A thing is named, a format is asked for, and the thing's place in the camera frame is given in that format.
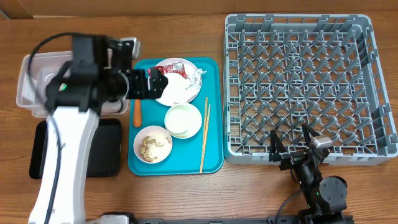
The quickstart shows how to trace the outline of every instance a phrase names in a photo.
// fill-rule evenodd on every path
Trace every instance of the gray dish rack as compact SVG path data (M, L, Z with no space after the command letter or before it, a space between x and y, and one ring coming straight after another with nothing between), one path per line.
M377 165L397 156L369 17L228 15L223 66L230 164L273 164L275 128L288 151L304 149L303 122L333 140L324 161L331 165Z

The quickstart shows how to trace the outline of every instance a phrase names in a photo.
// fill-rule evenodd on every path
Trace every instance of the plastic container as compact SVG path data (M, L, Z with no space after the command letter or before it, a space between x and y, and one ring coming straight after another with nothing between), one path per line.
M371 20L231 14L225 19L224 134L231 164L273 164L269 131L305 148L301 123L333 140L331 165L376 165L398 137Z
M17 105L21 108L27 108L32 111L32 115L36 118L44 118L47 112L39 105L35 97L35 90L30 86L29 79L26 74L27 63L29 56L26 55L22 61L21 71L19 73L18 87L17 87ZM54 77L61 65L67 60L72 59L72 52L50 52L36 54L32 63L32 80L36 85L39 93L45 97L45 87ZM123 114L127 111L129 106L128 100L123 100L115 103L104 103L101 114Z

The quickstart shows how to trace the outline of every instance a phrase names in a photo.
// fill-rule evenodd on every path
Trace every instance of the teal tray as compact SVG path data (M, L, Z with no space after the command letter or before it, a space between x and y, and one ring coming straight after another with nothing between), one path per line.
M220 76L217 63L211 58L186 58L198 68L207 72L202 76L202 88L198 96L191 102L204 117L205 99L211 104L210 121L207 134L207 144L203 173L217 172L224 163L223 123L221 117L221 90ZM135 69L147 69L155 66L163 59L145 59L136 63ZM196 135L189 139L177 139L172 137L173 148L170 155L157 164L146 164L138 159L133 150L133 142L136 134L144 127L157 125L164 127L164 116L170 108L155 100L142 100L142 126L135 128L132 125L132 112L134 100L131 101L129 155L128 164L130 170L137 175L178 175L198 174L201 160L201 147L203 139L203 123Z

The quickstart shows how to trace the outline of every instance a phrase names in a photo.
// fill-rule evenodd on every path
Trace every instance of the small white bowl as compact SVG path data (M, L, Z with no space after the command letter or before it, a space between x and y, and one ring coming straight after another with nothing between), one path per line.
M134 138L133 148L134 148L134 153L136 154L138 159L140 159L142 162L145 162L148 164L156 164L158 162L162 162L163 160L165 160L167 158L167 156L166 156L164 159L162 159L161 161L157 161L157 162L147 162L147 161L145 161L144 158L142 158L141 152L140 152L140 144L142 144L142 139L145 138L146 136L154 134L154 133L163 134L169 140L170 150L169 150L169 153L167 154L167 156L170 155L170 152L172 151L172 148L173 148L172 137L166 129L164 129L160 126L148 126L146 128L143 128L141 131L139 131L137 133L136 137Z
M172 106L164 118L166 130L179 139L194 136L200 130L201 123L201 114L198 108L189 103Z

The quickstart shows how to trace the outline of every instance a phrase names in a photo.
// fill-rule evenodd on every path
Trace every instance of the chopsticks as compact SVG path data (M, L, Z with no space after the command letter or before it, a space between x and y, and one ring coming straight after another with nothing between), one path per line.
M203 142L201 148L201 161L200 161L200 171L199 171L200 174L203 172L203 162L205 160L205 151L206 151L207 130L209 127L209 118L210 118L211 105L209 104L209 109L207 111L207 99L208 98L206 97L205 119L203 119Z

